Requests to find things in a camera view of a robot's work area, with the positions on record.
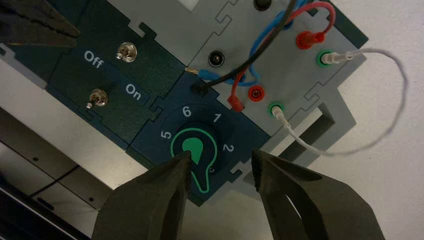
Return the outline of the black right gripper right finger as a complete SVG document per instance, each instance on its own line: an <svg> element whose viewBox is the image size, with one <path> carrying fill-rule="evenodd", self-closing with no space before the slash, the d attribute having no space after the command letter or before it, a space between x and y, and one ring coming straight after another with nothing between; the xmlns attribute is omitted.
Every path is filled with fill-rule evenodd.
<svg viewBox="0 0 424 240"><path fill-rule="evenodd" d="M383 240L371 206L349 185L254 149L256 191L275 240Z"/></svg>

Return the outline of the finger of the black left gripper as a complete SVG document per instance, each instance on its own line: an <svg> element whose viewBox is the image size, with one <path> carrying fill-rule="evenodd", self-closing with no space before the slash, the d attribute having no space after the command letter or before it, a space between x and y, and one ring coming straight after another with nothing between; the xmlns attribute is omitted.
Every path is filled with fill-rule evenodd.
<svg viewBox="0 0 424 240"><path fill-rule="evenodd" d="M6 45L75 47L79 30L69 22L52 21L48 25L18 15L0 16L0 42Z"/></svg>
<svg viewBox="0 0 424 240"><path fill-rule="evenodd" d="M0 11L38 23L60 34L77 37L80 31L46 0L2 0Z"/></svg>

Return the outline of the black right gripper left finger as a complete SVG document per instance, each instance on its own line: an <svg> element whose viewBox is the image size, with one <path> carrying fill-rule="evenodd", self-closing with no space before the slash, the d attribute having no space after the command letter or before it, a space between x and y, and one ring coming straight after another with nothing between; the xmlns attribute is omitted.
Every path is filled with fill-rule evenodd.
<svg viewBox="0 0 424 240"><path fill-rule="evenodd" d="M191 183L191 153L182 152L112 191L94 240L179 240Z"/></svg>

